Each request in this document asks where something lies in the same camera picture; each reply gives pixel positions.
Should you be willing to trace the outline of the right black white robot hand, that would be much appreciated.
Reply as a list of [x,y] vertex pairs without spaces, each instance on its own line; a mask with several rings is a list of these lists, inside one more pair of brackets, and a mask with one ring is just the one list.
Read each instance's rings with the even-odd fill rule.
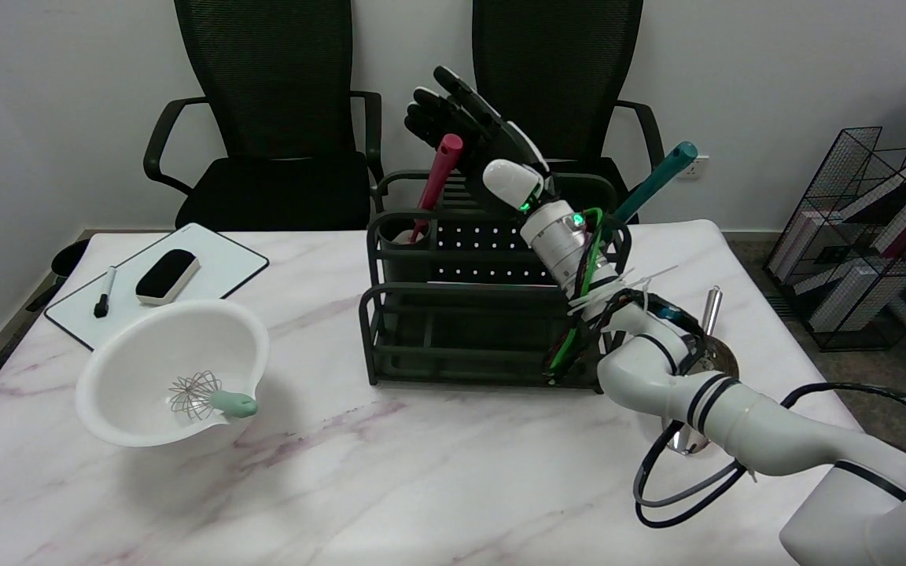
[[443,136],[460,137],[463,151],[456,169],[475,203],[493,215],[531,215],[551,176],[539,148],[450,68],[439,65],[433,76],[446,94],[417,87],[407,106],[406,128],[433,149]]

